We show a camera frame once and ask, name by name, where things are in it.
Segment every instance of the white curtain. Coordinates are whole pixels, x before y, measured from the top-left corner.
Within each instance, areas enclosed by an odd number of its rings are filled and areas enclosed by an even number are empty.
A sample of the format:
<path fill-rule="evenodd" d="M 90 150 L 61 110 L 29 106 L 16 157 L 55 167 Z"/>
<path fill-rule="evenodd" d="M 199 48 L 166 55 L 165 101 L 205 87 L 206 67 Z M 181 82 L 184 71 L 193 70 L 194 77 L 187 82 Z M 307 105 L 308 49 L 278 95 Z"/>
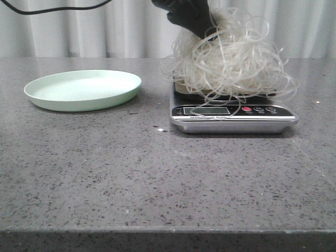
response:
<path fill-rule="evenodd" d="M 90 6 L 103 0 L 8 0 L 24 10 Z M 268 39 L 289 58 L 336 57 L 336 0 L 209 0 L 211 8 L 238 7 L 268 20 Z M 265 23 L 256 23 L 265 30 Z M 0 2 L 0 57 L 163 58 L 180 27 L 151 0 L 113 0 L 84 11 L 34 16 Z"/>

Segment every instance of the gloved hand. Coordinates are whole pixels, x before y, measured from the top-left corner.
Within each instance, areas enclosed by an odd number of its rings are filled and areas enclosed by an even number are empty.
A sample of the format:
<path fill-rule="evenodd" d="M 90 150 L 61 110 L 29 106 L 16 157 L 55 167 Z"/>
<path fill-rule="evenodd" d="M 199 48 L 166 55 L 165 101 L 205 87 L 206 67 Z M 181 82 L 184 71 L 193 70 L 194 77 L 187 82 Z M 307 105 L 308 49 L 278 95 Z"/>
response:
<path fill-rule="evenodd" d="M 216 32 L 216 24 L 209 12 L 207 0 L 152 0 L 166 11 L 170 22 L 180 25 L 200 38 Z"/>

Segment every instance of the black cable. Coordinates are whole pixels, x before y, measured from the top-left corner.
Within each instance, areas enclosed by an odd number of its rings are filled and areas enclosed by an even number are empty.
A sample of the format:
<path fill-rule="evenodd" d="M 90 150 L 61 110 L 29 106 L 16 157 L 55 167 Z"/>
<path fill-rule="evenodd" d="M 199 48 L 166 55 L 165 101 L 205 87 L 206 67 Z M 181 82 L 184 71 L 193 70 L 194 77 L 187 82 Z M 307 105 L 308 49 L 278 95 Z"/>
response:
<path fill-rule="evenodd" d="M 100 3 L 100 4 L 93 5 L 93 6 L 88 6 L 88 7 L 57 7 L 57 8 L 50 8 L 50 9 L 41 9 L 41 10 L 38 10 L 38 11 L 35 10 L 35 11 L 32 11 L 32 12 L 17 9 L 16 7 L 14 7 L 12 4 L 10 4 L 6 0 L 0 0 L 0 1 L 3 2 L 8 8 L 10 8 L 11 10 L 15 11 L 18 14 L 21 14 L 21 15 L 35 15 L 35 14 L 42 14 L 42 13 L 47 13 L 47 12 L 56 12 L 58 10 L 59 11 L 65 11 L 65 10 L 85 11 L 85 10 L 95 9 L 95 8 L 100 7 L 100 6 L 103 6 L 103 5 L 107 4 L 108 2 L 110 2 L 112 0 L 106 0 L 102 3 Z"/>

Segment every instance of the plastic plate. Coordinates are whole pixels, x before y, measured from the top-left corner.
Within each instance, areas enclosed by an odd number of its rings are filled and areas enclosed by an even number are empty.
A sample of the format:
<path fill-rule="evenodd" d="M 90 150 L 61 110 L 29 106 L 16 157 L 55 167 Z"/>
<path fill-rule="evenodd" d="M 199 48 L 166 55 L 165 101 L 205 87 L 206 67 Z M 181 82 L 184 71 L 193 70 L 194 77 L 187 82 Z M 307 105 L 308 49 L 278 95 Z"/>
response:
<path fill-rule="evenodd" d="M 113 70 L 81 70 L 45 76 L 28 83 L 24 92 L 44 109 L 80 112 L 105 109 L 132 99 L 140 77 Z"/>

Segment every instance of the digital scale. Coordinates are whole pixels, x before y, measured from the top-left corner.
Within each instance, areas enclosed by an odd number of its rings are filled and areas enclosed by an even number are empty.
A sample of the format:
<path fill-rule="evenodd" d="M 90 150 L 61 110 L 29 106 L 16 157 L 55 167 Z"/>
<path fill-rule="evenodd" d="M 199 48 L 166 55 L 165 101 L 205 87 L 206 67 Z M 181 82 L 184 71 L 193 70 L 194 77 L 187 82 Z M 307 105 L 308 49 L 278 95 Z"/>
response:
<path fill-rule="evenodd" d="M 298 122 L 291 110 L 263 97 L 248 98 L 240 107 L 237 100 L 224 105 L 217 100 L 199 107 L 203 103 L 200 95 L 187 93 L 173 84 L 170 95 L 172 123 L 185 133 L 274 134 Z"/>

